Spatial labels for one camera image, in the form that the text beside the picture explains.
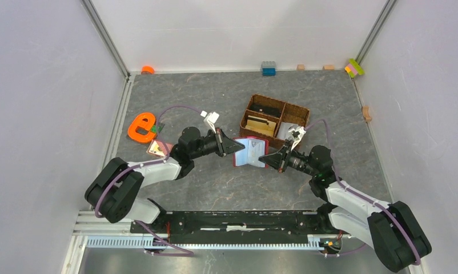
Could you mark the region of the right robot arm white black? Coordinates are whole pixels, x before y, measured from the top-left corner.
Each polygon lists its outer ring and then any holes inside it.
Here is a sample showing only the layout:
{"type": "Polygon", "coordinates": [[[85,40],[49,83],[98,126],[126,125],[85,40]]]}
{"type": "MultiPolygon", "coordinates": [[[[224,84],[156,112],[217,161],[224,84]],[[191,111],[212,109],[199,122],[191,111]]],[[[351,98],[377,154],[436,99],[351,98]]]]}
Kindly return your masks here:
{"type": "Polygon", "coordinates": [[[335,229],[348,232],[371,247],[390,271],[419,265],[432,252],[410,207],[401,201],[375,199],[351,187],[338,175],[329,148],[317,145],[305,154],[286,141],[278,151],[261,156],[259,161],[280,173],[293,168],[310,175],[313,194],[325,201],[318,209],[317,227],[324,233],[335,229]]]}

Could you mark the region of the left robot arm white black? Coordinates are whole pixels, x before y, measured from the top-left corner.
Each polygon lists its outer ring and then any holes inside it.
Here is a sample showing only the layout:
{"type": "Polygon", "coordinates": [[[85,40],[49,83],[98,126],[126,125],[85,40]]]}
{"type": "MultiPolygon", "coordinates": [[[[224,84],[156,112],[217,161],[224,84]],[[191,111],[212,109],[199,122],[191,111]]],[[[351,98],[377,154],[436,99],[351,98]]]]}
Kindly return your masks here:
{"type": "Polygon", "coordinates": [[[138,198],[141,188],[184,178],[195,167],[194,160],[216,154],[220,157],[241,151],[245,146],[225,135],[220,128],[201,136],[196,127],[182,131],[167,159],[126,162],[116,157],[101,170],[85,192],[85,200],[95,208],[97,217],[110,223],[128,218],[141,221],[151,232],[166,226],[162,208],[151,199],[138,198]]]}

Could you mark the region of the silver VIP card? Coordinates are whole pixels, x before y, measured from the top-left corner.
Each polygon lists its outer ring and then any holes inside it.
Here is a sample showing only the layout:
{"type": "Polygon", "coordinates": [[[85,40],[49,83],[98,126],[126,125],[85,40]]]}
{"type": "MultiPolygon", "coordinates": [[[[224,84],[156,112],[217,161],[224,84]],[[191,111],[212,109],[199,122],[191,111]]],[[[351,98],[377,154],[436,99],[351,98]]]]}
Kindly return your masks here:
{"type": "Polygon", "coordinates": [[[258,161],[258,158],[266,154],[266,141],[263,139],[250,138],[248,144],[248,164],[254,167],[265,168],[266,165],[258,161]]]}

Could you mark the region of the red card holder wallet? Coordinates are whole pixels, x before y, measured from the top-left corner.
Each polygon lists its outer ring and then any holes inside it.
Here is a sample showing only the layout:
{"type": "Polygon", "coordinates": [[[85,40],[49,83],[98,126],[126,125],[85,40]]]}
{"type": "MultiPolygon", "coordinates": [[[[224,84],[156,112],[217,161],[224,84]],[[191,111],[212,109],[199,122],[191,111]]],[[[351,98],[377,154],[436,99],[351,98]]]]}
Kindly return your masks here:
{"type": "Polygon", "coordinates": [[[258,168],[267,168],[268,165],[259,161],[261,156],[264,156],[269,149],[269,141],[255,136],[246,138],[235,138],[235,141],[244,145],[245,148],[233,154],[233,166],[240,167],[251,165],[258,168]]]}

